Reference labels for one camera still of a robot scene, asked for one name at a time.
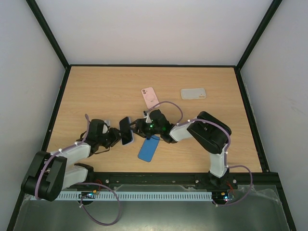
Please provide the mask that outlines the blue phone back up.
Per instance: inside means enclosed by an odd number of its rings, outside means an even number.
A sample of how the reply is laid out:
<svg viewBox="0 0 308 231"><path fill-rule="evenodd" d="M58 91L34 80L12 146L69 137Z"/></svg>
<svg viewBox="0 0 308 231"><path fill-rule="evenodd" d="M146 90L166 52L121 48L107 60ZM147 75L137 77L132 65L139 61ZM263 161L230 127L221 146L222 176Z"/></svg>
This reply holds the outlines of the blue phone back up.
<svg viewBox="0 0 308 231"><path fill-rule="evenodd" d="M146 138L142 144L142 147L138 153L138 158L145 162L151 162L153 155L159 144L158 136L151 136L150 138Z"/></svg>

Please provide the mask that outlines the beige phone case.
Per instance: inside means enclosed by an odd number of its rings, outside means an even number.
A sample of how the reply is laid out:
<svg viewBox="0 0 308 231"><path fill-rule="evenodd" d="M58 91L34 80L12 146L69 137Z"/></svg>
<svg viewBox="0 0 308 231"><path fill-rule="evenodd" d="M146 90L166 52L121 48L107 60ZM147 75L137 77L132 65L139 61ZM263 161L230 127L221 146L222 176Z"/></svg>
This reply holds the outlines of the beige phone case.
<svg viewBox="0 0 308 231"><path fill-rule="evenodd" d="M194 100L194 99L206 98L206 91L204 88L181 89L180 94L183 100Z"/></svg>

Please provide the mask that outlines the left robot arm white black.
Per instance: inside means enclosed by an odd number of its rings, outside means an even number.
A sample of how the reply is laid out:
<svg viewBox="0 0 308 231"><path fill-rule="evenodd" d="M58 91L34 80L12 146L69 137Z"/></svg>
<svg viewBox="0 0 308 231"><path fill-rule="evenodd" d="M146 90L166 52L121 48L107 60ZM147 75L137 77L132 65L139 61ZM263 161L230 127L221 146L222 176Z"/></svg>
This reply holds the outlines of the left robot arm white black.
<svg viewBox="0 0 308 231"><path fill-rule="evenodd" d="M90 167L78 161L94 155L99 147L110 149L121 139L121 132L108 120L87 121L87 129L72 145L54 152L35 154L21 184L21 191L36 199L54 201L60 192L86 180Z"/></svg>

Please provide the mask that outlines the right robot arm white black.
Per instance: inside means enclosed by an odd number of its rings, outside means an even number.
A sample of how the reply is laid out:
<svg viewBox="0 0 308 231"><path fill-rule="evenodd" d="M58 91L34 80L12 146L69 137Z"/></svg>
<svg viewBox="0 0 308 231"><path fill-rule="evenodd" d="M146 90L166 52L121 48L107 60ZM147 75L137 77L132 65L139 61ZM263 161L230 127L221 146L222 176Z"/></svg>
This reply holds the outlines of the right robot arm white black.
<svg viewBox="0 0 308 231"><path fill-rule="evenodd" d="M224 187L229 173L227 152L231 144L231 129L227 125L205 111L176 124L170 123L159 109L144 114L144 118L129 124L133 133L147 139L158 135L166 143L194 138L210 155L208 183L216 189Z"/></svg>

